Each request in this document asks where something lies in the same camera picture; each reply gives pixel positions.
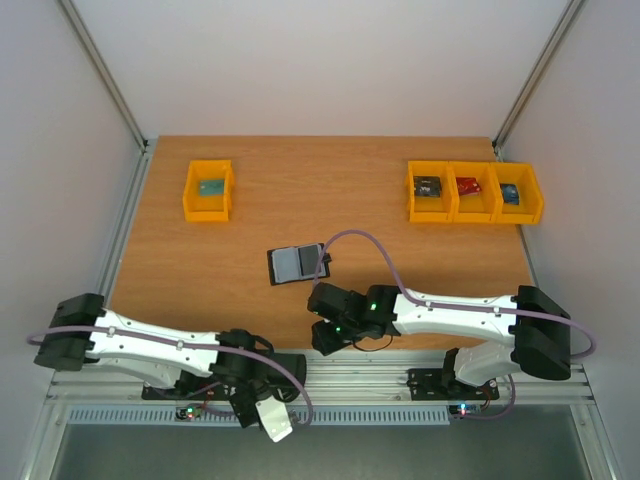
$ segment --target wooden table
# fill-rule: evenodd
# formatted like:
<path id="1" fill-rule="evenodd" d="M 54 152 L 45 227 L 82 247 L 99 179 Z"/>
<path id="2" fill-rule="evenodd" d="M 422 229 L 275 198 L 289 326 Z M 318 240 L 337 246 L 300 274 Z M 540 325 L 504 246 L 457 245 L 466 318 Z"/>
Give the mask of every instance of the wooden table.
<path id="1" fill-rule="evenodd" d="M 181 196 L 190 160 L 231 159 L 231 221 L 185 222 Z M 310 282 L 273 287 L 267 250 L 325 242 L 360 228 L 378 237 L 405 285 L 442 295 L 515 293 L 530 282 L 513 226 L 414 225 L 407 160 L 493 161 L 486 138 L 161 137 L 151 164 L 112 308 L 185 330 L 244 328 L 280 348 L 310 348 Z M 330 249 L 329 282 L 366 292 L 392 284 L 367 240 Z M 386 339 L 362 343 L 375 348 Z M 447 335 L 396 338 L 391 348 L 472 346 Z"/>

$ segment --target cable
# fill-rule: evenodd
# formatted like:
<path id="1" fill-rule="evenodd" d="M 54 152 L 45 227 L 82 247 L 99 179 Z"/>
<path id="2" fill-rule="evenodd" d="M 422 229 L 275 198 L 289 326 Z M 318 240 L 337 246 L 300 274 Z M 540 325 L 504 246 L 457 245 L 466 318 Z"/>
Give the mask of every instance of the cable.
<path id="1" fill-rule="evenodd" d="M 360 350 L 361 352 L 367 352 L 367 353 L 379 352 L 380 350 L 384 350 L 385 348 L 387 348 L 392 343 L 393 343 L 393 335 L 389 335 L 389 342 L 384 347 L 374 348 L 373 350 L 365 350 L 364 348 L 361 348 L 358 345 L 356 345 L 356 342 L 354 342 L 353 340 L 351 341 L 351 345 L 353 346 L 353 348 L 355 348 L 356 350 Z"/>
<path id="2" fill-rule="evenodd" d="M 511 385 L 511 398 L 509 399 L 509 403 L 500 413 L 496 413 L 495 415 L 451 415 L 451 418 L 455 419 L 463 419 L 468 418 L 471 420 L 498 420 L 499 418 L 503 418 L 513 410 L 514 405 L 516 404 L 516 383 L 513 381 L 513 377 L 511 375 L 507 375 L 509 379 L 509 384 Z"/>
<path id="3" fill-rule="evenodd" d="M 393 264 L 393 261 L 391 260 L 389 253 L 385 250 L 385 248 L 382 246 L 382 244 L 378 241 L 376 237 L 371 235 L 369 232 L 365 232 L 364 230 L 356 230 L 356 229 L 344 230 L 342 232 L 336 233 L 333 237 L 331 237 L 327 241 L 327 243 L 324 244 L 324 246 L 322 247 L 322 251 L 318 256 L 318 262 L 316 263 L 316 269 L 313 276 L 314 287 L 318 284 L 319 276 L 320 276 L 320 267 L 322 265 L 322 259 L 327 254 L 327 250 L 329 249 L 329 247 L 333 242 L 335 242 L 340 237 L 344 237 L 346 235 L 360 235 L 362 237 L 365 237 L 368 240 L 370 240 L 378 248 L 378 250 L 384 257 L 384 260 L 387 262 L 387 266 L 389 267 L 389 270 L 391 271 L 391 274 L 393 275 L 393 278 L 396 281 L 396 284 L 398 285 L 400 292 L 408 301 L 410 301 L 414 305 L 418 305 L 419 307 L 441 308 L 446 310 L 459 310 L 463 312 L 493 313 L 496 315 L 499 315 L 499 314 L 523 315 L 523 316 L 532 317 L 532 318 L 540 318 L 542 320 L 550 320 L 552 322 L 562 323 L 564 325 L 568 325 L 571 328 L 575 328 L 576 330 L 579 330 L 580 332 L 582 332 L 589 339 L 589 342 L 590 342 L 589 348 L 587 348 L 583 352 L 574 353 L 573 355 L 571 355 L 572 359 L 577 360 L 579 358 L 588 357 L 596 350 L 597 341 L 596 341 L 595 335 L 587 327 L 580 325 L 579 323 L 576 323 L 573 320 L 569 320 L 567 318 L 561 317 L 559 315 L 551 315 L 548 313 L 534 312 L 531 310 L 520 310 L 517 308 L 483 307 L 483 306 L 464 305 L 459 303 L 440 303 L 440 302 L 427 303 L 424 300 L 419 300 L 417 298 L 412 297 L 407 291 L 407 289 L 405 288 L 404 284 L 402 283 L 400 274 L 398 273 L 398 270 Z"/>
<path id="4" fill-rule="evenodd" d="M 115 327 L 107 328 L 107 327 L 96 327 L 96 326 L 87 326 L 87 325 L 68 325 L 64 327 L 50 327 L 41 332 L 32 333 L 31 335 L 27 336 L 27 343 L 29 345 L 38 346 L 38 345 L 42 345 L 42 341 L 36 340 L 36 338 L 38 337 L 44 337 L 46 335 L 53 335 L 56 333 L 78 333 L 78 332 L 104 333 L 105 335 L 121 335 L 123 337 L 138 338 L 140 340 L 147 340 L 149 342 L 161 343 L 163 345 L 169 345 L 171 347 L 176 347 L 176 348 L 187 348 L 187 349 L 193 349 L 193 350 L 214 350 L 217 352 L 231 353 L 231 354 L 247 357 L 252 360 L 257 360 L 258 362 L 262 362 L 265 365 L 273 368 L 274 370 L 277 370 L 279 373 L 284 375 L 287 378 L 287 380 L 289 380 L 293 384 L 293 386 L 300 391 L 300 394 L 302 395 L 302 397 L 304 398 L 304 401 L 307 404 L 307 409 L 309 410 L 309 415 L 306 421 L 302 422 L 301 424 L 310 425 L 311 420 L 313 419 L 313 403 L 311 402 L 311 398 L 309 397 L 309 394 L 305 390 L 304 386 L 300 383 L 300 381 L 294 375 L 292 375 L 291 372 L 289 372 L 289 370 L 284 368 L 278 362 L 268 357 L 263 357 L 262 355 L 255 352 L 251 352 L 249 350 L 241 350 L 239 348 L 225 347 L 222 345 L 210 345 L 207 343 L 190 343 L 190 342 L 183 342 L 182 340 L 171 340 L 168 338 L 159 337 L 157 335 L 152 335 L 150 333 L 120 330 Z"/>
<path id="5" fill-rule="evenodd" d="M 487 408 L 489 408 L 489 406 L 491 405 L 491 394 L 489 393 L 489 390 L 487 390 L 485 387 L 482 387 L 480 391 L 484 393 L 487 397 L 487 401 L 484 402 L 484 404 L 482 404 L 482 406 L 480 407 L 480 409 L 484 411 Z"/>

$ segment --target black mounting plate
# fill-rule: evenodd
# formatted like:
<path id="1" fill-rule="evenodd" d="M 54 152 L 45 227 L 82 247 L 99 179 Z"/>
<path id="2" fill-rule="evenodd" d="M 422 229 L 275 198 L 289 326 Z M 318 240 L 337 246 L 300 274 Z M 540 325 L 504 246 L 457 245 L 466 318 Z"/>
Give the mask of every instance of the black mounting plate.
<path id="1" fill-rule="evenodd" d="M 407 372 L 409 380 L 407 386 L 411 392 L 411 400 L 464 400 L 465 402 L 472 400 L 486 400 L 487 393 L 490 400 L 500 398 L 498 386 L 492 387 L 492 380 L 481 387 L 472 387 L 460 382 L 456 382 L 454 388 L 449 392 L 442 386 L 442 369 L 441 368 L 412 368 Z"/>
<path id="2" fill-rule="evenodd" d="M 206 386 L 207 386 L 207 383 L 202 384 L 202 387 L 206 387 Z M 175 402 L 176 400 L 204 402 L 207 399 L 213 400 L 213 401 L 229 401 L 229 397 L 231 396 L 230 393 L 231 392 L 229 387 L 225 387 L 224 385 L 218 385 L 217 387 L 213 388 L 213 396 L 210 398 L 207 396 L 207 392 L 199 393 L 198 395 L 194 395 L 193 397 L 184 398 L 184 396 L 178 395 L 175 389 L 173 388 L 160 389 L 160 391 L 158 392 L 154 388 L 145 386 L 145 387 L 142 387 L 141 397 L 142 397 L 142 400 L 168 400 L 173 402 Z"/>

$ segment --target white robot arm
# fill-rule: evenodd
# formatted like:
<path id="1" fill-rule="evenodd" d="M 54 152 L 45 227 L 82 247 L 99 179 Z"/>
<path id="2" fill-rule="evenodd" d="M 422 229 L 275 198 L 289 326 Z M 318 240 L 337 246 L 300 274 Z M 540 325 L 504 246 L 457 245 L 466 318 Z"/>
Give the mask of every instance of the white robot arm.
<path id="1" fill-rule="evenodd" d="M 126 373 L 176 398 L 220 383 L 225 388 L 217 392 L 229 400 L 241 426 L 259 423 L 274 442 L 291 433 L 284 402 L 299 392 L 268 362 L 278 363 L 304 384 L 304 355 L 275 353 L 266 340 L 244 330 L 188 332 L 148 325 L 102 308 L 103 301 L 100 295 L 85 294 L 60 303 L 51 327 L 68 333 L 47 334 L 35 363 L 56 370 Z M 78 326 L 92 331 L 74 330 Z M 243 351 L 257 354 L 258 359 L 268 357 L 267 365 L 242 356 Z"/>
<path id="2" fill-rule="evenodd" d="M 455 391 L 452 387 L 461 384 L 479 387 L 519 371 L 549 380 L 569 378 L 567 325 L 501 313 L 501 308 L 507 308 L 569 318 L 538 288 L 521 286 L 517 296 L 488 298 L 443 297 L 412 290 L 407 294 L 425 305 L 416 305 L 396 286 L 374 285 L 362 295 L 319 283 L 307 304 L 323 318 L 313 325 L 313 347 L 329 355 L 366 337 L 444 333 L 486 340 L 476 347 L 447 352 L 440 385 L 444 391 Z M 473 311 L 476 307 L 483 311 Z"/>

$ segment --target yellow bin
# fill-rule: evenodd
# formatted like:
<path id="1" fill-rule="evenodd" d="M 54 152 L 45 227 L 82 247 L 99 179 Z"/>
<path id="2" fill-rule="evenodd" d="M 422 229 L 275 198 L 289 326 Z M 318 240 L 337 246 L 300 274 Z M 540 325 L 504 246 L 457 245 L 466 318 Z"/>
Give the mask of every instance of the yellow bin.
<path id="1" fill-rule="evenodd" d="M 518 189 L 520 203 L 503 202 L 496 217 L 497 223 L 535 224 L 540 221 L 544 200 L 531 165 L 526 163 L 492 163 L 498 184 L 511 183 Z"/>
<path id="2" fill-rule="evenodd" d="M 414 177 L 439 177 L 440 197 L 417 197 L 415 195 Z M 412 160 L 409 162 L 407 175 L 409 187 L 409 221 L 412 223 L 439 222 L 449 223 L 453 220 L 453 212 L 457 209 L 458 191 L 453 170 L 448 162 Z"/>
<path id="3" fill-rule="evenodd" d="M 449 162 L 455 178 L 473 177 L 482 189 L 474 195 L 459 196 L 453 212 L 454 223 L 494 223 L 502 209 L 502 192 L 488 162 Z"/>
<path id="4" fill-rule="evenodd" d="M 220 193 L 201 194 L 207 183 L 224 182 Z M 182 194 L 182 207 L 187 222 L 228 222 L 231 211 L 231 187 L 235 183 L 231 160 L 192 160 Z"/>

